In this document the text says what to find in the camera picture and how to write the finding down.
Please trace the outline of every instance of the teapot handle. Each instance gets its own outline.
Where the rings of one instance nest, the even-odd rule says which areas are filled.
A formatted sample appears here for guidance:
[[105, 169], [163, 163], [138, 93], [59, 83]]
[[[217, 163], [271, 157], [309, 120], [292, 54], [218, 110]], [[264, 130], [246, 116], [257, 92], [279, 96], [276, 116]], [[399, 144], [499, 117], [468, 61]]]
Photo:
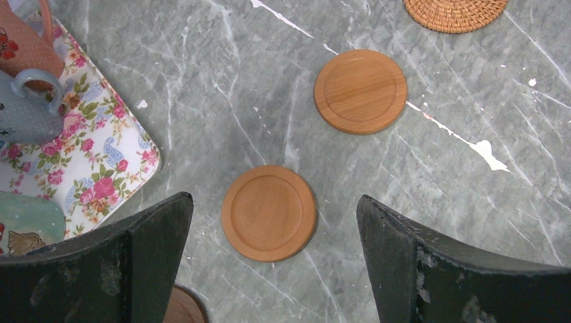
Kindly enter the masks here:
[[48, 104], [48, 110], [53, 116], [59, 116], [59, 106], [63, 99], [63, 89], [61, 83], [59, 83], [55, 76], [41, 69], [24, 69], [19, 72], [11, 82], [12, 91], [21, 98], [27, 97], [28, 91], [24, 91], [24, 84], [28, 81], [45, 81], [53, 85], [55, 94], [54, 98]]
[[[40, 3], [40, 10], [42, 11], [42, 24], [44, 26], [42, 38], [48, 43], [48, 45], [53, 46], [52, 13], [50, 12], [48, 0], [38, 0], [38, 2]], [[6, 6], [8, 10], [10, 9], [8, 0], [0, 0], [0, 5]]]

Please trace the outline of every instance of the floral tray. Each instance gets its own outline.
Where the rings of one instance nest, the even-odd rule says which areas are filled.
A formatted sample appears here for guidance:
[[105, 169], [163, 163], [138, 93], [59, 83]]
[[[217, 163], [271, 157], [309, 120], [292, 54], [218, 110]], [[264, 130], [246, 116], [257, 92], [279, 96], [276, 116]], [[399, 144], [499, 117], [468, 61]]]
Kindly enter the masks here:
[[[67, 239], [109, 217], [160, 169], [161, 159], [109, 82], [61, 22], [53, 21], [54, 48], [65, 62], [59, 78], [64, 129], [43, 146], [0, 141], [0, 190], [58, 204]], [[39, 13], [27, 22], [41, 32]]]

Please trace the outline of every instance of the green plate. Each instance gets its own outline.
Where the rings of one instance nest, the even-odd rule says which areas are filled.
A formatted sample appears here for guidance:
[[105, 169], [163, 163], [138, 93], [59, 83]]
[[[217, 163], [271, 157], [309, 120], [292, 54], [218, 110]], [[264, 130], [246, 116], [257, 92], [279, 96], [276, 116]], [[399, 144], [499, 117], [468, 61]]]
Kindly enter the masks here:
[[21, 256], [63, 241], [65, 219], [48, 200], [0, 192], [0, 254]]

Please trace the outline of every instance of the grey marble table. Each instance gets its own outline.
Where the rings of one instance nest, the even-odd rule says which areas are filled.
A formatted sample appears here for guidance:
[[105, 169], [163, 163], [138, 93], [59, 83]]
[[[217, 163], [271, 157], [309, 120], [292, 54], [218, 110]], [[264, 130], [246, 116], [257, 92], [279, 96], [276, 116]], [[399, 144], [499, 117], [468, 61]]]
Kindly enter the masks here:
[[[65, 3], [52, 2], [55, 15], [164, 158], [114, 218], [192, 193], [177, 283], [212, 322], [375, 322], [361, 194], [491, 252], [571, 266], [566, 0], [511, 0], [459, 36], [422, 28], [398, 0]], [[390, 56], [407, 77], [404, 112], [375, 135], [332, 129], [313, 102], [321, 67], [354, 48]], [[263, 164], [297, 171], [318, 204], [309, 245], [275, 264], [239, 255], [220, 221], [227, 187]]]

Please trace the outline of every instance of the rattan coaster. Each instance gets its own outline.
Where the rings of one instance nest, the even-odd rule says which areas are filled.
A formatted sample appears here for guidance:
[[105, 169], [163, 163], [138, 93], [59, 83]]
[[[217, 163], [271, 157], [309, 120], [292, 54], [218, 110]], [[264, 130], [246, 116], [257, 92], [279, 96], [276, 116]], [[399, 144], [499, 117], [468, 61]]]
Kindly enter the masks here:
[[399, 117], [407, 99], [407, 82], [387, 56], [373, 50], [350, 50], [321, 69], [314, 96], [319, 114], [333, 128], [368, 135]]
[[293, 171], [261, 166], [230, 185], [222, 203], [222, 227], [230, 244], [244, 256], [273, 262], [298, 253], [316, 221], [311, 189]]
[[409, 15], [437, 32], [460, 34], [496, 19], [508, 0], [404, 0]]

